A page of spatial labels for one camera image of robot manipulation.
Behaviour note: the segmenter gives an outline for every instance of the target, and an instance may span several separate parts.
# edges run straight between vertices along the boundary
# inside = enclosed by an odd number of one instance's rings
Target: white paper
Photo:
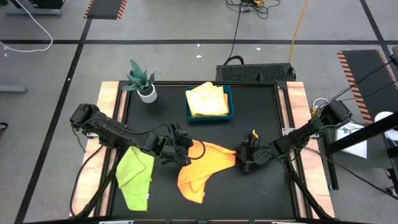
[[[342,139],[346,136],[349,136],[350,134],[360,130],[361,128],[363,128],[362,125],[358,125],[358,124],[354,124],[354,123],[348,123],[348,124],[342,126],[341,128],[336,130],[336,141],[339,139]],[[359,156],[359,157],[366,159],[366,157],[368,155],[367,154],[367,146],[368,146],[367,141],[363,141],[354,146],[344,149],[343,152],[347,152],[352,155]]]

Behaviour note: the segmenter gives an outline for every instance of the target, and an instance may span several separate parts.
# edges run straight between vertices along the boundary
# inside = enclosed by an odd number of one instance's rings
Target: lime green cloth
[[[130,210],[147,211],[154,160],[153,156],[131,146],[116,168],[119,188]]]

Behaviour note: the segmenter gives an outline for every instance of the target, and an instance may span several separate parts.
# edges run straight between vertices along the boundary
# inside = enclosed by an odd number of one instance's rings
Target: teal tray
[[[229,120],[234,116],[234,105],[232,103],[232,91],[229,85],[222,86],[224,89],[224,93],[228,94],[228,108],[229,113],[227,116],[204,116],[204,117],[192,117],[191,110],[189,109],[189,104],[187,101],[187,96],[185,95],[185,116],[189,121],[222,121],[222,120]],[[192,90],[196,87],[186,87],[185,91]]]

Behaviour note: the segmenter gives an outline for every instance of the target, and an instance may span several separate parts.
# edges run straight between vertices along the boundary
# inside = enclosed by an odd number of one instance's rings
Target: orange cloth
[[[205,155],[191,164],[181,168],[177,185],[181,194],[188,200],[202,203],[205,196],[205,184],[212,174],[235,165],[235,151],[225,149],[212,143],[203,142]],[[200,142],[193,140],[189,148],[189,157],[199,157],[203,153]]]

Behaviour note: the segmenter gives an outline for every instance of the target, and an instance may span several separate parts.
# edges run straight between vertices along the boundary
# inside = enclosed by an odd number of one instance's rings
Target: potted plant
[[[154,86],[155,73],[152,73],[150,77],[147,77],[147,71],[142,71],[138,64],[131,61],[131,71],[127,75],[130,85],[122,87],[122,90],[133,91],[137,90],[137,93],[144,103],[152,103],[157,98],[156,89]]]

